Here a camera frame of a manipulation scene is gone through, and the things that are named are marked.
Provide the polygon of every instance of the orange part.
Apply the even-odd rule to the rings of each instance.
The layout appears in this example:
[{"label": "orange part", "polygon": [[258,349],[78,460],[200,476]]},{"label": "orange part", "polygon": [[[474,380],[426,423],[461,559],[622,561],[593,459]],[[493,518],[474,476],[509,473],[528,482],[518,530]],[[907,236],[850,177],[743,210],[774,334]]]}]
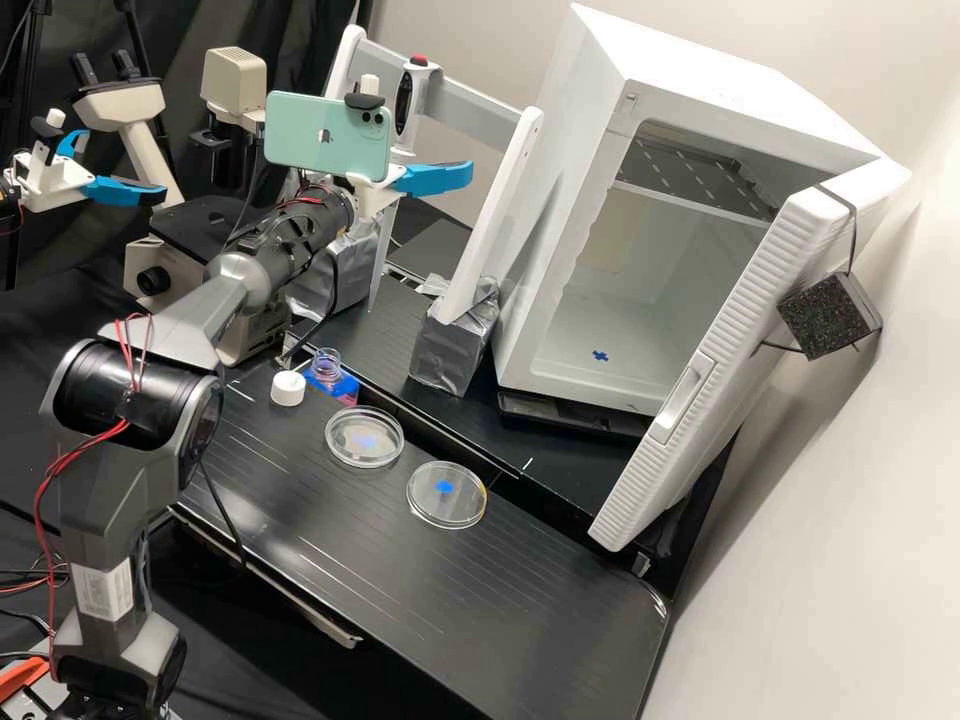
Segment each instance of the orange part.
[{"label": "orange part", "polygon": [[0,703],[6,702],[25,685],[33,685],[49,669],[50,663],[43,658],[29,658],[15,668],[0,673]]}]

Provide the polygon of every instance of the black backdrop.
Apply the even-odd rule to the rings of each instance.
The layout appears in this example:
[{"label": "black backdrop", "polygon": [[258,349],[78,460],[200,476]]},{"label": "black backdrop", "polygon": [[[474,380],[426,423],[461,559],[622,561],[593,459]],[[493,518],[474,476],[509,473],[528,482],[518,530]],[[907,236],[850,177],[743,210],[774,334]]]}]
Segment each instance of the black backdrop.
[{"label": "black backdrop", "polygon": [[[0,2],[0,52],[20,19],[27,0]],[[188,135],[206,125],[200,100],[203,54],[209,47],[239,45],[267,62],[268,87],[319,94],[333,62],[353,0],[139,0],[137,14],[154,75],[163,78],[167,109],[163,119],[173,150],[177,177],[187,198],[219,193],[209,182],[209,156],[189,144]],[[31,114],[51,106],[67,112],[64,127],[81,126],[68,98],[76,89],[69,58],[87,53],[101,80],[114,79],[111,53],[125,48],[135,57],[123,15],[112,0],[53,0],[45,18]],[[0,157],[17,146],[16,125],[22,99],[22,71],[15,55],[0,78]],[[5,107],[2,98],[10,104]],[[83,158],[98,174],[134,177],[114,133],[92,133]],[[282,171],[265,170],[254,205],[275,196]],[[82,203],[42,215],[28,215],[21,233],[18,284],[76,266],[103,253],[119,255],[147,227],[146,211]]]}]

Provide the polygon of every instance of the black foam block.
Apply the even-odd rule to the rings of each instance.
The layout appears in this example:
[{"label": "black foam block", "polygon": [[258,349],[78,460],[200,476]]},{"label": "black foam block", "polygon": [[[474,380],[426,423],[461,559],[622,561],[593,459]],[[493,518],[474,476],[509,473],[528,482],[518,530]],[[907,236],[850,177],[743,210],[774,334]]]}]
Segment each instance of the black foam block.
[{"label": "black foam block", "polygon": [[860,283],[841,272],[784,298],[777,310],[808,360],[847,347],[883,325]]}]

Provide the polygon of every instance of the white bottle cap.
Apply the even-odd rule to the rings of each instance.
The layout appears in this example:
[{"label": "white bottle cap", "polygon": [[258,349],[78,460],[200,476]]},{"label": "white bottle cap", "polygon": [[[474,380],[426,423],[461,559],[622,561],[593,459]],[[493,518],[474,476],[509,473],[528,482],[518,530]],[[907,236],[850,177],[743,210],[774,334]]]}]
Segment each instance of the white bottle cap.
[{"label": "white bottle cap", "polygon": [[277,405],[294,407],[303,402],[303,393],[307,388],[307,381],[295,370],[281,370],[273,376],[273,386],[270,388],[270,399]]},{"label": "white bottle cap", "polygon": [[60,108],[50,108],[47,111],[47,124],[56,128],[63,127],[63,121],[67,119],[66,113]]},{"label": "white bottle cap", "polygon": [[360,76],[360,92],[364,95],[380,94],[380,78],[373,73],[364,73]]}]

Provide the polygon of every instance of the white wall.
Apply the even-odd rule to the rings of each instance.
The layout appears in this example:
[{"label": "white wall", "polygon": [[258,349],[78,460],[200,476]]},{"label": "white wall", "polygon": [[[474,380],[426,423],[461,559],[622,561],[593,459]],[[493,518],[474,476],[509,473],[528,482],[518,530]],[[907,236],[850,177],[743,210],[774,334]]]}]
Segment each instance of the white wall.
[{"label": "white wall", "polygon": [[[584,4],[775,67],[908,165],[960,67],[956,0]],[[566,0],[380,0],[371,35],[399,52],[426,53],[458,80],[523,107],[536,101],[566,7]],[[443,128],[425,127],[419,140],[428,160],[475,161],[473,185],[435,201],[472,224],[499,156]]]},{"label": "white wall", "polygon": [[778,368],[644,720],[960,717],[960,84],[953,97],[917,163],[923,204],[902,198],[855,268],[880,341]]}]

